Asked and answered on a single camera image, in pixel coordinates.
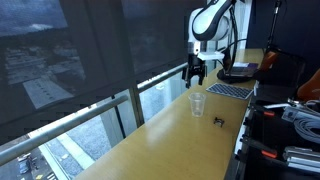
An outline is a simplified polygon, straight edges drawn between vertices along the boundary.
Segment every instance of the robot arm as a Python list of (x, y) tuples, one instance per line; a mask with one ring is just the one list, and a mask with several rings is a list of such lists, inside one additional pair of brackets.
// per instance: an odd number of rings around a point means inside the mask
[(188, 27), (188, 67), (183, 70), (182, 78), (186, 87), (194, 75), (199, 76), (199, 85), (206, 75), (205, 60), (222, 59), (220, 52), (203, 52), (203, 46), (209, 40), (218, 41), (229, 34), (229, 19), (224, 13), (234, 4), (234, 0), (212, 0), (204, 8), (194, 10)]

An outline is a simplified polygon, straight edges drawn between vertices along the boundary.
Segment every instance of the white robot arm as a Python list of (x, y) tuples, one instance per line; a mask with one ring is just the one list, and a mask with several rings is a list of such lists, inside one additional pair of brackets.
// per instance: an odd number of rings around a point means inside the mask
[(203, 52), (202, 45), (207, 41), (219, 41), (225, 38), (231, 29), (225, 12), (235, 4), (235, 0), (211, 0), (204, 8), (194, 10), (189, 19), (188, 27), (188, 67), (184, 69), (182, 78), (186, 87), (190, 87), (190, 79), (199, 76), (199, 85), (206, 74), (206, 60), (221, 60), (221, 52)]

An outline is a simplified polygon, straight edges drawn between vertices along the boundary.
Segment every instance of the wooden countertop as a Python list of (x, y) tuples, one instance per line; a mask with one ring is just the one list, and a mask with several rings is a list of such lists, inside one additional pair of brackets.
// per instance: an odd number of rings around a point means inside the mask
[[(260, 62), (262, 50), (240, 50), (237, 61)], [(248, 104), (207, 92), (217, 68), (203, 85), (190, 88), (145, 125), (112, 148), (76, 179), (223, 179)], [(252, 88), (254, 81), (235, 84)], [(191, 115), (188, 95), (206, 94), (204, 115)], [(225, 120), (222, 128), (215, 117)]]

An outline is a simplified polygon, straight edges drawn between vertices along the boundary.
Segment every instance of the clear plastic cup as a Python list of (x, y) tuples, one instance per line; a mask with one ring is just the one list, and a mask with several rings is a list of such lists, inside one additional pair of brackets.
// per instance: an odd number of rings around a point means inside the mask
[(206, 101), (206, 95), (202, 93), (191, 93), (189, 95), (192, 115), (195, 117), (201, 117), (203, 115), (204, 104)]

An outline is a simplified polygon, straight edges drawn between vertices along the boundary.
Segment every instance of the wooden table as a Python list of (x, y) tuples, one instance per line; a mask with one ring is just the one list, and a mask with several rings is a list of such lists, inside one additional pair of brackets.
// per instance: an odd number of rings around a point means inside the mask
[[(261, 50), (240, 50), (237, 61), (260, 62)], [(223, 179), (248, 100), (206, 92), (217, 68), (203, 85), (190, 88), (145, 125), (112, 148), (76, 179)], [(235, 84), (252, 88), (254, 81)], [(204, 115), (191, 116), (188, 95), (206, 94)], [(222, 128), (215, 117), (225, 120)]]

